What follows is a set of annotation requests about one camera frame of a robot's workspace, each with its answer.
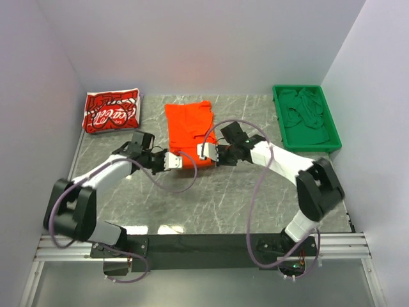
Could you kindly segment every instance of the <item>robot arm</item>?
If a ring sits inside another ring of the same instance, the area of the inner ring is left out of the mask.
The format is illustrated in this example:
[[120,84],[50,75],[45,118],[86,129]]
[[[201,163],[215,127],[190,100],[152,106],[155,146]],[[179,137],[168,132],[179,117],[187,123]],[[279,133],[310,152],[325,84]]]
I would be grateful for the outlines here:
[[181,157],[167,150],[151,152],[150,147],[153,146],[154,139],[153,134],[135,131],[130,142],[126,142],[115,150],[106,161],[93,170],[74,178],[72,181],[58,180],[51,193],[43,220],[44,227],[49,229],[51,210],[61,194],[70,186],[92,177],[74,189],[61,202],[54,220],[55,231],[74,240],[99,242],[120,249],[125,248],[127,245],[126,229],[98,220],[96,218],[96,200],[117,181],[138,170],[138,167],[130,161],[119,161],[112,164],[111,161],[116,159],[135,160],[144,168],[151,169],[153,174],[182,168]]
[[314,161],[268,143],[262,136],[249,137],[237,122],[224,127],[221,132],[229,145],[206,143],[201,159],[210,158],[218,165],[235,166],[238,160],[242,160],[267,166],[272,147],[274,160],[270,169],[296,185],[300,210],[282,231],[287,246],[291,247],[316,228],[344,198],[343,188],[328,160]]

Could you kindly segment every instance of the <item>glass panel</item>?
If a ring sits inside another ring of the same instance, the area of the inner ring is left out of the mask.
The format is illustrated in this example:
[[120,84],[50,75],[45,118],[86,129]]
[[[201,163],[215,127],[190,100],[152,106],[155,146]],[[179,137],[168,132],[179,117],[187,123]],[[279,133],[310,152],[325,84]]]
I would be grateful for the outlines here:
[[[126,278],[136,277],[138,273]],[[360,260],[324,260],[310,275],[283,280],[277,271],[153,271],[130,285],[104,279],[96,262],[45,264],[33,306],[374,306]]]

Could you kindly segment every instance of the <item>green cloth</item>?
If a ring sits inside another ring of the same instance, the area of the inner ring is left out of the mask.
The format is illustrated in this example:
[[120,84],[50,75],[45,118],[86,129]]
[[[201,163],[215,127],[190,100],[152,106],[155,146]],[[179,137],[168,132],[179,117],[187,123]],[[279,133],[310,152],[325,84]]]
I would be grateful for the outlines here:
[[306,88],[299,92],[282,90],[279,105],[289,144],[315,145],[329,141],[320,96]]

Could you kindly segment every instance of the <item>red coca-cola shirt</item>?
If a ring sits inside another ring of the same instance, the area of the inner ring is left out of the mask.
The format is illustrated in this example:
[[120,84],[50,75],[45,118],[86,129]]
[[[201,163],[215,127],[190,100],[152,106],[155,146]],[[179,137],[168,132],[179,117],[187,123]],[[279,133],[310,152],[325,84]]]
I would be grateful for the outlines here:
[[87,133],[134,129],[139,126],[139,90],[88,93],[82,127]]

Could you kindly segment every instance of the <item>orange shirt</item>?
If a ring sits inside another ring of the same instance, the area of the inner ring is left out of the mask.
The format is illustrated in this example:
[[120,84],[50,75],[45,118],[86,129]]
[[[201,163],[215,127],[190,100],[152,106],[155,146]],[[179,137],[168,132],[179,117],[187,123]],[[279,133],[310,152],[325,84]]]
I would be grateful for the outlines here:
[[[197,155],[197,144],[203,143],[205,134],[213,126],[213,112],[210,101],[193,104],[166,104],[165,114],[169,129],[169,151],[178,154],[181,150],[190,155],[198,168],[211,166],[210,159],[200,160]],[[206,142],[216,144],[214,131]],[[193,168],[192,162],[183,156],[183,168]]]

